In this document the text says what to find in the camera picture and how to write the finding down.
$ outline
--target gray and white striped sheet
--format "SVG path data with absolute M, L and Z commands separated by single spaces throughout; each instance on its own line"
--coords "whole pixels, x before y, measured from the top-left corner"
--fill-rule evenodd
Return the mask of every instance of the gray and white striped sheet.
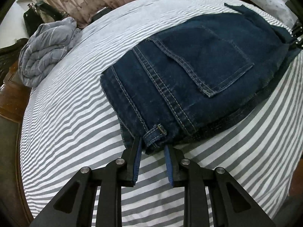
M 158 31 L 201 14 L 234 13 L 224 2 L 245 4 L 270 24 L 286 27 L 239 0 L 137 0 L 81 32 L 80 42 L 32 90 L 25 112 L 20 162 L 34 216 L 82 166 L 103 167 L 124 150 L 117 116 L 100 87 L 101 72 Z M 179 146 L 201 166 L 225 167 L 270 217 L 287 196 L 302 154 L 302 57 L 246 119 L 209 140 Z M 122 189 L 123 226 L 182 226 L 183 192 L 169 185 L 163 152 L 142 155 L 136 186 Z M 212 223 L 211 208 L 209 214 Z

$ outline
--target folded blanket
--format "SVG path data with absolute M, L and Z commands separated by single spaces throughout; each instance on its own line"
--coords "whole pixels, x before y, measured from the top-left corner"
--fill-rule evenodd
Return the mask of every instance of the folded blanket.
M 76 21 L 68 17 L 38 27 L 19 56 L 19 73 L 25 86 L 37 87 L 74 47 L 80 35 L 76 26 Z

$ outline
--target bolt head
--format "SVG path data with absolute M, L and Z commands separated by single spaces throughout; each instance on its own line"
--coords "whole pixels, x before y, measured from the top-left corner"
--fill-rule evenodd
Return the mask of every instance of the bolt head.
M 122 158 L 116 159 L 116 164 L 117 165 L 123 165 L 125 163 L 125 160 Z
M 217 171 L 217 173 L 219 173 L 219 174 L 224 174 L 224 173 L 225 173 L 225 169 L 224 169 L 223 167 L 218 167 L 218 168 L 216 169 L 216 171 Z
M 181 160 L 181 163 L 183 165 L 189 165 L 190 164 L 190 160 L 189 159 L 183 159 L 183 160 Z
M 89 167 L 85 166 L 83 168 L 80 169 L 81 173 L 88 173 L 89 172 Z

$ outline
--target jeans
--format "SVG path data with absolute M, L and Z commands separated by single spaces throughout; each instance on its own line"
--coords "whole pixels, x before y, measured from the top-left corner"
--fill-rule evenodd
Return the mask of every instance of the jeans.
M 140 136 L 149 154 L 214 135 L 273 91 L 271 80 L 277 85 L 299 53 L 289 47 L 293 38 L 243 5 L 225 5 L 240 14 L 189 19 L 143 40 L 103 72 L 126 147 Z

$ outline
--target bag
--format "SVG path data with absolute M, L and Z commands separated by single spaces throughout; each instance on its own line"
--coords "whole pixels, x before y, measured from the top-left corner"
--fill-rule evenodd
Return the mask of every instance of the bag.
M 23 19 L 27 34 L 31 37 L 38 29 L 39 25 L 43 24 L 44 21 L 39 14 L 33 8 L 29 8 L 24 14 Z

